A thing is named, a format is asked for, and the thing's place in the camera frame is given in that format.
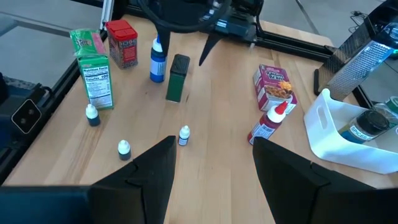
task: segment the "small red box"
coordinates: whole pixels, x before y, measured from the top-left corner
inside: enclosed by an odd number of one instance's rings
[[[108,31],[109,54],[119,68],[137,65],[137,32],[124,19],[107,22],[105,27]]]
[[[288,101],[285,113],[289,114],[297,105],[296,96],[284,69],[260,65],[254,73],[253,81],[260,110],[268,111],[272,106]]]

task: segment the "nutrition facts label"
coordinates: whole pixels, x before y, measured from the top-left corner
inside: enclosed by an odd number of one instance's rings
[[[83,68],[88,98],[96,108],[112,106],[109,67]]]

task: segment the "cheese grater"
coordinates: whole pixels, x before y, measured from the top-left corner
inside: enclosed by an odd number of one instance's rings
[[[375,8],[354,33],[315,70],[315,93],[328,88],[342,101],[398,48],[398,0]]]

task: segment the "white nozzle cap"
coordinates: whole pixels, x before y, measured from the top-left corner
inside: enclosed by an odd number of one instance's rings
[[[125,155],[130,152],[130,144],[126,140],[119,142],[118,151],[120,154]]]
[[[185,125],[184,127],[182,127],[182,129],[180,130],[180,137],[183,139],[187,139],[189,137],[189,127],[188,125]]]
[[[89,119],[94,119],[98,116],[98,110],[95,108],[95,106],[89,104],[86,107],[86,116]]]

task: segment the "jar lid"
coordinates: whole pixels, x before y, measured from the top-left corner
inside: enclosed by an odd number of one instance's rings
[[[390,108],[390,110],[398,114],[398,96],[390,97],[390,100],[386,101],[386,105]]]
[[[363,112],[356,120],[364,131],[375,136],[388,130],[390,125],[387,118],[374,110]]]

